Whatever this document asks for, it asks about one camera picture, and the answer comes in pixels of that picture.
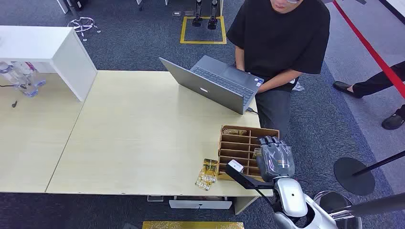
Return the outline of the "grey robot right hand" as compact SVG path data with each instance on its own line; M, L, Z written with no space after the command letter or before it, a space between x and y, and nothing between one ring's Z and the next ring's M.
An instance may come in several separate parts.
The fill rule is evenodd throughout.
M265 182L277 177L292 177L295 163L291 147L275 136L260 136L261 153L256 155L260 175Z

